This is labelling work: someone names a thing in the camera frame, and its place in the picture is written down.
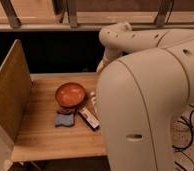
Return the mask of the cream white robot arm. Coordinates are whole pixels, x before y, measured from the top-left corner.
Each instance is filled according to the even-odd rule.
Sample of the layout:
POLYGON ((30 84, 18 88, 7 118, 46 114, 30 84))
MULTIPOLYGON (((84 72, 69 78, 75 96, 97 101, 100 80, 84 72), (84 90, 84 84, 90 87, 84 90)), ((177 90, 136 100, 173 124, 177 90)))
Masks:
POLYGON ((99 32, 97 112, 112 171, 174 171, 171 122, 194 102, 194 29, 99 32))

